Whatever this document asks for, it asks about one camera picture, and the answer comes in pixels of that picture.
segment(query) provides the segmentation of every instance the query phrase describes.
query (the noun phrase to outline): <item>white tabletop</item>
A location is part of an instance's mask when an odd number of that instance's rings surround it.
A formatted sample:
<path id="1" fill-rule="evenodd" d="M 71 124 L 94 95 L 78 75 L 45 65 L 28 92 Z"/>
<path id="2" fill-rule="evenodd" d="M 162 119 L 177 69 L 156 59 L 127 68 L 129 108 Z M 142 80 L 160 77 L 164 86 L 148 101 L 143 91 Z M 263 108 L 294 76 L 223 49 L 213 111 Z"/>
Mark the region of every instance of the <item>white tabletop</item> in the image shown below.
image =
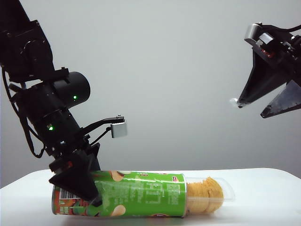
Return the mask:
<path id="1" fill-rule="evenodd" d="M 301 226 L 301 179 L 277 169 L 171 171 L 186 177 L 225 179 L 235 200 L 225 202 L 212 215 L 186 218 L 122 218 L 54 215 L 50 170 L 40 170 L 1 189 L 1 226 L 179 226 L 179 225 L 281 225 Z"/>

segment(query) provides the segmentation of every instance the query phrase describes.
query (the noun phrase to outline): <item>green chip can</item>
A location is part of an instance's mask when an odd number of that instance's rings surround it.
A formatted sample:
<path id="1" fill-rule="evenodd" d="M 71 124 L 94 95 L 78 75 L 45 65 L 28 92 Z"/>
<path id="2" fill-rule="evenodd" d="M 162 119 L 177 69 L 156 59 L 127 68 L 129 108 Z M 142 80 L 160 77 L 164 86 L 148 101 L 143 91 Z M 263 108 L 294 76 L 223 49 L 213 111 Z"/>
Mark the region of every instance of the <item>green chip can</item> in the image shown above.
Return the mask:
<path id="1" fill-rule="evenodd" d="M 186 183 L 182 174 L 130 171 L 92 172 L 103 203 L 99 207 L 55 186 L 54 214 L 95 217 L 183 217 Z"/>

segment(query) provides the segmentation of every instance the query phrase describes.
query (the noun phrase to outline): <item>cable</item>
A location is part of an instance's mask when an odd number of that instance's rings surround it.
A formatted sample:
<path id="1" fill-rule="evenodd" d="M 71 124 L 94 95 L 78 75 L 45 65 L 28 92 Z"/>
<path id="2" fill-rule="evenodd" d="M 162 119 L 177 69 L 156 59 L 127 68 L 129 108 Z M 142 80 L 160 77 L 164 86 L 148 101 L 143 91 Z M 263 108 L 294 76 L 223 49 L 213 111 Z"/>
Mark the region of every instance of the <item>cable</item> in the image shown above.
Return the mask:
<path id="1" fill-rule="evenodd" d="M 90 143 L 90 145 L 95 144 L 100 138 L 102 138 L 104 135 L 106 135 L 106 133 L 109 132 L 110 130 L 111 130 L 111 127 L 107 127 L 107 128 L 105 129 L 105 132 L 103 132 L 102 135 L 100 135 L 98 138 L 96 138 L 95 141 L 93 141 L 92 143 Z"/>
<path id="2" fill-rule="evenodd" d="M 29 149 L 31 151 L 31 153 L 36 157 L 36 158 L 41 158 L 45 149 L 46 149 L 46 145 L 45 143 L 41 140 L 41 138 L 38 136 L 38 134 L 28 125 L 28 121 L 27 121 L 27 117 L 25 114 L 22 113 L 22 111 L 18 111 L 17 108 L 16 108 L 16 105 L 15 103 L 13 103 L 11 101 L 12 99 L 12 96 L 9 92 L 9 88 L 8 88 L 8 82 L 6 80 L 6 76 L 5 76 L 5 70 L 4 68 L 2 67 L 2 78 L 3 78 L 3 83 L 4 83 L 4 87 L 5 87 L 5 91 L 6 91 L 6 94 L 8 96 L 8 99 L 16 113 L 16 115 L 18 116 L 19 120 L 20 120 L 20 123 L 22 125 L 22 128 L 23 128 L 23 131 L 24 131 L 24 134 L 25 134 L 25 137 L 26 137 L 26 140 L 27 140 L 27 144 L 29 146 Z M 33 143 L 32 143 L 32 138 L 30 136 L 30 132 L 38 139 L 40 140 L 42 143 L 43 143 L 43 148 L 41 149 L 41 152 L 39 154 L 36 154 L 34 152 L 34 146 L 33 146 Z"/>

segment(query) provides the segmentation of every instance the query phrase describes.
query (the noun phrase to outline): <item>gray wall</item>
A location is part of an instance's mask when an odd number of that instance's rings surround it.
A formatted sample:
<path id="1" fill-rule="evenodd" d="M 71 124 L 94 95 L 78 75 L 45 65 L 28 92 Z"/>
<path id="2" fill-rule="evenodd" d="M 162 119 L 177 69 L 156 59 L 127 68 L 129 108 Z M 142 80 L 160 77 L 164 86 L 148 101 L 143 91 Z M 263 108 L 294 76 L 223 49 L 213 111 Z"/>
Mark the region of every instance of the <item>gray wall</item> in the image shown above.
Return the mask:
<path id="1" fill-rule="evenodd" d="M 127 137 L 102 139 L 103 170 L 272 167 L 301 177 L 300 111 L 260 117 L 281 89 L 244 109 L 229 103 L 252 68 L 247 26 L 298 25 L 300 0 L 21 2 L 39 20 L 55 67 L 90 82 L 90 99 L 71 109 L 77 122 L 127 118 Z M 1 186 L 51 161 L 30 154 L 1 87 Z"/>

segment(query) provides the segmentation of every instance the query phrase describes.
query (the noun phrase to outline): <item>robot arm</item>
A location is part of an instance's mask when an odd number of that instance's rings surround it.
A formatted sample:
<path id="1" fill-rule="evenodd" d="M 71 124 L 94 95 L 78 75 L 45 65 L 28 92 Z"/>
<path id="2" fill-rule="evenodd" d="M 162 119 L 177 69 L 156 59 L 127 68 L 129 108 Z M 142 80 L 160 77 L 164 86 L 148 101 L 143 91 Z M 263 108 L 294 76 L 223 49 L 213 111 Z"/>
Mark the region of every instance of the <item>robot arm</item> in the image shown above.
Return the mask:
<path id="1" fill-rule="evenodd" d="M 301 108 L 301 37 L 290 32 L 301 29 L 281 29 L 272 25 L 253 24 L 245 41 L 252 45 L 253 68 L 242 91 L 241 108 L 286 83 L 285 89 L 262 111 L 268 118 Z"/>
<path id="2" fill-rule="evenodd" d="M 100 120 L 85 128 L 77 124 L 69 108 L 89 98 L 90 85 L 78 72 L 54 69 L 50 44 L 40 24 L 29 20 L 18 0 L 0 0 L 0 64 L 8 98 L 31 152 L 40 158 L 46 151 L 55 158 L 49 165 L 55 173 L 50 183 L 100 205 L 101 194 L 90 174 L 91 170 L 100 170 L 97 160 L 100 145 L 97 140 L 90 144 L 88 133 L 110 123 L 103 135 L 111 130 L 113 138 L 124 136 L 124 117 Z M 6 72 L 11 82 L 21 86 L 8 85 Z M 37 79 L 41 82 L 26 87 L 27 81 Z M 40 154 L 34 151 L 31 134 L 44 145 Z"/>

